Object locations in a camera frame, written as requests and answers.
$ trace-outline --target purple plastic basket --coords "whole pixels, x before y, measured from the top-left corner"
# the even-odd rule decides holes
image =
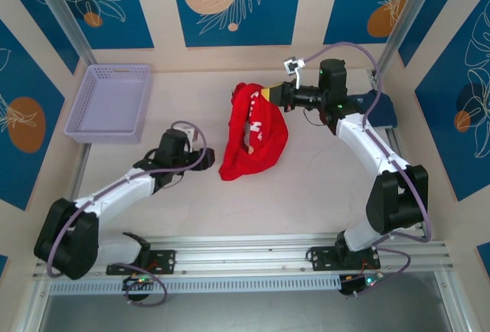
[[[138,143],[152,90],[149,64],[92,64],[65,135],[79,143]]]

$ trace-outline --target metal pole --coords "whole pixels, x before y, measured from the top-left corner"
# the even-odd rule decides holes
[[[75,174],[75,180],[71,188],[70,200],[76,200],[78,198],[78,193],[80,192],[80,187],[82,186],[83,173],[85,172],[85,167],[89,161],[91,143],[84,143],[82,145],[82,153],[80,155],[80,163],[77,166],[77,173]]]
[[[398,52],[403,39],[407,36],[415,17],[418,15],[423,3],[426,0],[408,0],[395,24],[390,37],[387,40],[386,47],[380,56],[379,67],[381,75],[384,75],[390,66],[393,57]]]
[[[89,42],[64,0],[45,0],[80,59],[87,65],[96,64]]]

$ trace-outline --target metal frame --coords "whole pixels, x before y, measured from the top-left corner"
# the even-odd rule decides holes
[[[169,294],[210,294],[224,292],[318,291],[341,290],[339,275],[266,276],[266,277],[198,277],[160,278]],[[121,295],[120,279],[54,282],[50,295]],[[148,283],[134,294],[163,294],[156,283]]]
[[[434,272],[434,275],[452,329],[458,332],[482,332],[456,271],[438,271]]]
[[[64,0],[45,0],[47,6],[53,13],[56,21],[60,24],[64,33],[73,45],[73,48],[80,56],[80,59],[87,65],[96,64],[97,60],[92,53],[89,42],[85,38],[75,17],[68,8]]]
[[[410,30],[412,23],[415,21],[415,17],[418,15],[425,1],[408,0],[405,7],[403,7],[403,11],[393,27],[378,61],[381,75],[387,72],[393,57],[397,54],[403,39],[407,36],[407,32]]]
[[[422,236],[421,229],[409,233]],[[152,249],[173,249],[175,277],[245,277],[317,275],[306,252],[312,246],[333,246],[337,234],[284,236],[218,236],[218,237],[153,237],[147,238]],[[451,259],[442,241],[420,244],[405,239],[388,240],[387,248],[408,252],[412,262],[408,272],[433,272],[452,268]],[[379,252],[382,272],[394,272],[407,259],[393,253]],[[34,279],[44,279],[45,264],[40,262]],[[94,267],[83,279],[111,279],[105,267]],[[355,274],[358,271],[323,272],[326,275]]]
[[[77,166],[77,172],[75,173],[75,179],[73,181],[73,186],[70,192],[70,200],[76,200],[80,192],[80,187],[82,186],[83,173],[87,167],[87,162],[89,161],[90,149],[92,148],[91,143],[84,143],[82,145],[82,150],[80,153],[80,161]]]
[[[17,320],[12,332],[38,332],[46,309],[47,297],[51,287],[48,279],[31,281],[26,295],[30,295],[23,304],[19,304]]]

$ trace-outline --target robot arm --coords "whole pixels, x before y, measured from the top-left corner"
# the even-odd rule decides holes
[[[317,86],[299,82],[304,66],[292,57],[285,63],[289,75],[297,79],[263,90],[271,103],[284,107],[285,112],[296,106],[317,109],[325,116],[327,126],[344,141],[360,159],[366,170],[375,177],[366,205],[366,217],[356,226],[338,236],[335,244],[340,262],[355,259],[353,253],[369,249],[383,235],[423,221],[420,208],[399,168],[414,184],[423,204],[427,205],[428,176],[421,166],[412,167],[381,139],[364,119],[364,111],[347,96],[347,71],[343,60],[328,59],[320,63]],[[352,262],[346,268],[355,269]]]
[[[184,170],[179,168],[197,163],[202,150],[192,151],[191,140],[185,132],[167,130],[159,147],[149,151],[119,180],[73,202],[64,198],[55,201],[44,221],[34,254],[47,262],[62,228],[74,213],[84,207],[55,249],[53,267],[72,279],[84,276],[95,264],[123,262],[147,267],[150,245],[144,239],[131,233],[104,239],[100,230],[135,202],[152,196],[172,182],[174,175],[183,175]],[[191,170],[206,170],[213,163],[214,150],[207,148],[203,159]]]

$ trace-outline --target red cloth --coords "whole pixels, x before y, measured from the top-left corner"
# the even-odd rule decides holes
[[[245,174],[271,168],[279,160],[288,140],[288,129],[279,107],[269,103],[256,83],[239,83],[231,98],[230,134],[220,176],[233,181]],[[250,127],[250,147],[245,127]]]

